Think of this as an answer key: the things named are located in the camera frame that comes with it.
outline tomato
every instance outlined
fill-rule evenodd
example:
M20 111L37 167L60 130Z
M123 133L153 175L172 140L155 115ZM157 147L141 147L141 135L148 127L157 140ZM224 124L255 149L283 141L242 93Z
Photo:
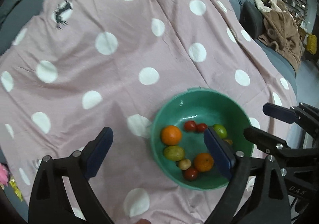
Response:
M194 167L190 167L184 171L183 176L187 181L194 181L198 176L198 171Z
M196 130L196 122L193 120L189 120L184 124L184 130L187 132L192 132Z
M197 124L197 132L204 132L205 129L207 129L207 125L205 123L199 123Z

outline bowl rim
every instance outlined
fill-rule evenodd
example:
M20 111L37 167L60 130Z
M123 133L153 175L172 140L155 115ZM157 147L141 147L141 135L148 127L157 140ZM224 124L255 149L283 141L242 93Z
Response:
M213 92L213 93L217 93L219 95L222 95L224 96L225 98L227 99L230 99L233 103L235 103L235 105L237 105L240 110L242 110L242 112L244 113L244 115L246 116L246 118L248 119L248 122L249 124L251 125L250 123L250 120L249 120L249 117L247 116L246 112L243 110L243 108L237 103L235 102L232 98L228 97L227 95L223 94L223 93L220 93L216 90L213 90L213 89L210 89L210 88L204 88L204 87L195 87L195 88L190 88L190 89L187 89L187 91L184 91L184 92L181 92L179 93L178 95L175 95L174 97L172 97L167 103L165 103L161 108L160 110L157 112L156 116L155 116L155 119L152 123L152 128L151 128L151 136L150 136L150 143L151 143L151 149L152 149L152 153L153 153L153 157L155 158L155 162L156 164L160 167L160 169L164 172L164 174L170 178L172 181L174 181L175 183L177 183L178 185L182 186L182 187L185 187L185 188L188 188L188 189L191 189L191 190L200 190L200 191L208 191L208 190L215 190L215 189L219 189L219 188L222 188L224 186L226 186L228 184L228 182L225 182L225 184L222 184L216 188L198 188L198 187L194 187L194 186L191 186L189 184L185 184L179 180L177 180L175 177L173 177L167 170L166 168L162 165L162 163L160 162L160 159L156 153L156 150L155 150L155 143L154 143L154 140L155 140L155 125L156 125L156 122L158 121L162 111L166 108L166 106L168 106L168 104L170 104L173 100L177 99L178 97L182 96L182 95L185 95L186 93L190 93L190 92ZM251 152L250 152L250 157L251 155L253 154L253 150L254 150L254 146L252 145L252 148L251 148Z

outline small potato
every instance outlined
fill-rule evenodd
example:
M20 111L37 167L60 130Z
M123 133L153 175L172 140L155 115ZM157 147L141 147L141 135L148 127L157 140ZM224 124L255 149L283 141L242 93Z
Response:
M190 168L191 165L192 165L192 162L186 158L178 162L178 167L181 170L187 170L188 168Z

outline floor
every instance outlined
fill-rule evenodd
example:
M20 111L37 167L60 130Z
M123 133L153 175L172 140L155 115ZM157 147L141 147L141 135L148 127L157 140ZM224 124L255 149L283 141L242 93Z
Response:
M301 62L297 77L297 102L303 102L314 107L319 107L319 70L310 61ZM288 145L291 148L298 148L301 136L301 128L293 124Z

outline screw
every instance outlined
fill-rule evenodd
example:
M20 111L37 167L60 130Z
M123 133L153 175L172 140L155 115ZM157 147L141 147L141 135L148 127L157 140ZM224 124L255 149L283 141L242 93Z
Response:
M49 155L47 155L47 156L44 156L43 158L42 158L42 160L44 161L44 162L48 162L49 160L50 160L50 156Z
M286 176L286 174L287 174L287 170L284 169L284 168L281 168L281 169L280 169L280 172L281 172L281 175L282 175L282 176Z
M73 155L74 157L79 157L79 156L81 155L81 151L75 150L75 151L72 153L72 155Z
M272 156L272 155L268 155L268 156L267 156L267 159L268 159L269 161L271 161L271 162L275 161L275 157Z
M280 144L280 143L278 143L278 144L276 145L276 148L277 148L277 149L279 149L279 150L282 150L283 145L282 145L282 144Z
M244 155L245 155L245 153L243 152L243 151L237 151L236 152L236 155L238 156L238 157L244 157Z

